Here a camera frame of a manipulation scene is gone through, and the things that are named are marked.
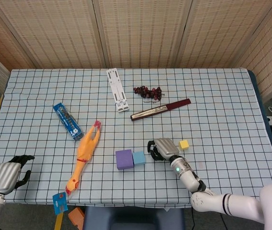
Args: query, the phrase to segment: red grape bunch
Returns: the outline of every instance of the red grape bunch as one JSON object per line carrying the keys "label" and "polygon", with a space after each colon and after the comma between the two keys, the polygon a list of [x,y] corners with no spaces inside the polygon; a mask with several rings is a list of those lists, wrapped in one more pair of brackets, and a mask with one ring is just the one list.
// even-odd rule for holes
{"label": "red grape bunch", "polygon": [[143,98],[154,98],[155,101],[160,101],[162,96],[160,87],[157,87],[157,89],[153,88],[152,90],[149,90],[147,87],[141,86],[134,88],[134,93],[140,94],[140,96]]}

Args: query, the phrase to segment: table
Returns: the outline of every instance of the table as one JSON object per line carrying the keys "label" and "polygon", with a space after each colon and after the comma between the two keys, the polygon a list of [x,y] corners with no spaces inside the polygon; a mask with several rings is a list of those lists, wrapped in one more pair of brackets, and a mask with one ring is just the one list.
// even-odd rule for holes
{"label": "table", "polygon": [[[272,145],[246,69],[119,69],[129,111],[118,113],[104,69],[13,70],[0,110],[0,163],[34,155],[21,174],[28,184],[8,202],[51,204],[65,189],[76,161],[75,142],[53,111],[62,102],[87,132],[102,122],[100,142],[69,203],[103,206],[190,207],[190,194],[168,162],[154,162],[149,140],[171,138],[216,193],[259,196],[272,183]],[[145,103],[135,86],[160,86],[160,103]],[[132,122],[130,115],[190,98],[192,104]],[[118,171],[116,150],[145,151],[146,164]]]}

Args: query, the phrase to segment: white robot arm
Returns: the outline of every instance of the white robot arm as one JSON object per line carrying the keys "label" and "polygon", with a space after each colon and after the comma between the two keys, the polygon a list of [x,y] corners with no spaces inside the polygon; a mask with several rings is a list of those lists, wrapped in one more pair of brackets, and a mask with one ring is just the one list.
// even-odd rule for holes
{"label": "white robot arm", "polygon": [[179,150],[170,139],[159,138],[149,141],[147,149],[154,160],[170,161],[173,171],[192,193],[191,204],[195,210],[199,212],[215,211],[251,219],[265,224],[266,230],[272,230],[272,184],[262,188],[260,201],[243,195],[216,195],[194,173],[186,159],[179,156]]}
{"label": "white robot arm", "polygon": [[17,181],[22,167],[27,161],[33,160],[34,156],[22,155],[15,156],[9,162],[0,164],[0,214],[5,205],[5,195],[12,192],[13,189],[27,183],[31,171],[28,170],[21,181]]}

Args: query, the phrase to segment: orange rubber chicken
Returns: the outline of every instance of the orange rubber chicken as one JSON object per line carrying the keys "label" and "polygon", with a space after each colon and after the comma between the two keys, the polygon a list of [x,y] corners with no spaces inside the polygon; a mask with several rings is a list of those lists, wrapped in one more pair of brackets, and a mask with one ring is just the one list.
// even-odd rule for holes
{"label": "orange rubber chicken", "polygon": [[[89,132],[80,140],[78,154],[77,154],[77,163],[75,166],[74,173],[66,185],[66,193],[68,195],[71,192],[78,188],[79,186],[79,176],[82,173],[83,167],[85,164],[90,161],[93,151],[96,148],[99,137],[100,137],[100,127],[101,122],[96,120],[94,125],[91,127]],[[91,134],[96,128],[96,134],[93,139],[91,139]]]}

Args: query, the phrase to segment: purple foam cube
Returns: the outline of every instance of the purple foam cube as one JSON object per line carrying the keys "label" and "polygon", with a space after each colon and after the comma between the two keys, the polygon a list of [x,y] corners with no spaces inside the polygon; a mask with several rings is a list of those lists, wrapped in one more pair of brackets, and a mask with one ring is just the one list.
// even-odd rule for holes
{"label": "purple foam cube", "polygon": [[132,150],[116,151],[117,169],[131,169],[134,167]]}

